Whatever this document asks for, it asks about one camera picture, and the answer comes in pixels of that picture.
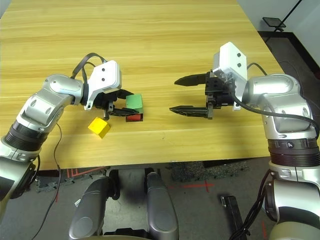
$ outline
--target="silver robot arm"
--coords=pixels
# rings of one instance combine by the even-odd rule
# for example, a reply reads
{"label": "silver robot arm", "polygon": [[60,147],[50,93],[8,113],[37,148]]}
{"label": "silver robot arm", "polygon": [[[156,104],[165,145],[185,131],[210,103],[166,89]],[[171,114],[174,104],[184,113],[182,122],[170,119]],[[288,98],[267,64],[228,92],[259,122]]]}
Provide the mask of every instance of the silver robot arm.
{"label": "silver robot arm", "polygon": [[[96,66],[85,83],[62,74],[45,79],[43,87],[26,101],[0,140],[0,222],[8,200],[21,196],[31,183],[36,167],[33,161],[64,108],[81,103],[89,111],[94,105],[103,109],[102,102],[106,102],[108,109],[114,109],[112,103],[120,88],[121,72],[113,60]],[[121,94],[132,93],[121,89]],[[130,109],[124,112],[130,115]]]}
{"label": "silver robot arm", "polygon": [[271,240],[319,239],[319,126],[312,119],[308,103],[300,95],[299,82],[286,74],[247,80],[247,58],[233,43],[228,42],[214,55],[210,72],[182,77],[175,84],[205,84],[206,106],[171,107],[174,113],[212,119],[213,109],[232,105],[235,111],[244,108],[262,114],[271,156],[269,171],[273,180],[265,186],[262,183],[252,207],[254,211],[250,211],[230,240],[246,234],[260,206],[277,222],[272,229]]}
{"label": "silver robot arm", "polygon": [[[242,102],[261,110],[312,119],[300,84],[292,76],[253,77]],[[264,210],[276,221],[270,239],[319,239],[320,153],[316,131],[305,120],[263,115],[273,180],[265,186]]]}

